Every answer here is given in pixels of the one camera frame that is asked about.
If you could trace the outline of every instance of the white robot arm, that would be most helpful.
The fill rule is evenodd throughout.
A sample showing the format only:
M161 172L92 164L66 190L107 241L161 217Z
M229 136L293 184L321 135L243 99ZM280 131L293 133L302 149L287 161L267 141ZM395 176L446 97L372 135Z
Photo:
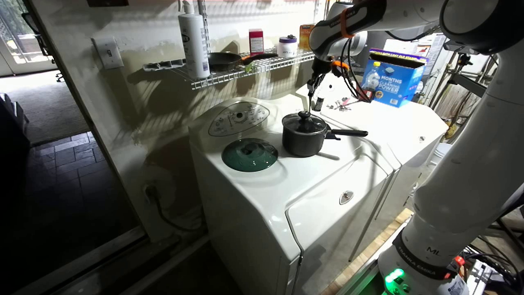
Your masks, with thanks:
M313 53L326 61L329 46L356 31L436 23L459 44L500 54L500 69L460 139L416 190L413 220L379 259L383 276L406 274L392 294L469 294L447 266L524 180L524 2L360 0L311 35Z

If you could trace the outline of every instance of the door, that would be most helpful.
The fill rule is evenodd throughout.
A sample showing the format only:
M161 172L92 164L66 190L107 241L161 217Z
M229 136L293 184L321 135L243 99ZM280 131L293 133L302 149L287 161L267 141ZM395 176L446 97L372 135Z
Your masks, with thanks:
M25 12L23 0L0 0L0 76L56 69L22 17Z

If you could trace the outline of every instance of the round lid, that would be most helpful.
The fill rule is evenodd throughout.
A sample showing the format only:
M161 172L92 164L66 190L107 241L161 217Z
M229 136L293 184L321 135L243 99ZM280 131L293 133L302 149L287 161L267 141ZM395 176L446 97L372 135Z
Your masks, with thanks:
M225 164L241 172L264 171L277 162L277 159L279 151L259 138L234 141L223 151Z
M280 43L297 43L297 36L288 35L279 40Z
M324 120L305 112L284 117L282 125L293 133L323 133L328 128Z

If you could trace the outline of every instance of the jar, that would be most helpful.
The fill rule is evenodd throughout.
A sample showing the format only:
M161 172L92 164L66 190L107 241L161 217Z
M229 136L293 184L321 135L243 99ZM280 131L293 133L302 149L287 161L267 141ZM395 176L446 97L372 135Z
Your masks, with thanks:
M277 54L280 58L295 58L297 56L297 38L288 35L279 40Z
M264 54L264 31L251 30L249 31L249 53L251 56Z
M302 25L300 26L300 49L302 51L311 51L311 44L310 44L310 35L313 31L315 25Z

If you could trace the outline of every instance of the cooking pot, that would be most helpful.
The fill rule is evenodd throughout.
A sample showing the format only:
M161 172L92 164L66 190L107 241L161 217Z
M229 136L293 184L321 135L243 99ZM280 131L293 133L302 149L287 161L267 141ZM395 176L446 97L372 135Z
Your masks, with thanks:
M324 139L339 139L336 135L344 136L367 136L367 131L360 130L331 130L329 125L308 113L290 113L282 118L284 148L298 158L311 158L323 149Z

